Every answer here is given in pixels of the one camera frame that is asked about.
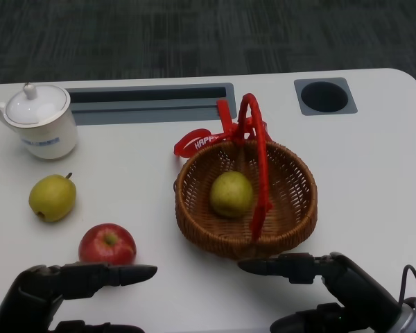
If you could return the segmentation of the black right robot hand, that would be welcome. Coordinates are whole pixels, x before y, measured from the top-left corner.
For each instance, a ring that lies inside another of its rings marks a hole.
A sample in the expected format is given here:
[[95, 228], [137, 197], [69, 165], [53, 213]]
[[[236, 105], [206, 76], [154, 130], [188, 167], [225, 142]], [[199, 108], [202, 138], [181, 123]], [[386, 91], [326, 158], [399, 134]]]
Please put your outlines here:
[[340, 253], [314, 257], [282, 254], [270, 259], [246, 259], [238, 267], [262, 276], [282, 276], [291, 284], [313, 284], [317, 276], [337, 303], [318, 305], [276, 320], [271, 332], [388, 332], [402, 315], [393, 296], [360, 266]]

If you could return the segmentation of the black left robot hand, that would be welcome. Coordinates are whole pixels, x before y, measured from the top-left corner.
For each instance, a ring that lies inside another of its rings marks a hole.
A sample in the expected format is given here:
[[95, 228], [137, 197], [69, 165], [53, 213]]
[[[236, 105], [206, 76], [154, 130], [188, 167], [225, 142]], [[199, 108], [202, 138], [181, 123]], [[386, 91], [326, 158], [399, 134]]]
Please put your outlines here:
[[0, 305], [0, 332], [48, 332], [63, 301], [91, 298], [106, 286], [144, 282], [156, 272], [156, 266], [132, 264], [31, 267], [16, 277]]

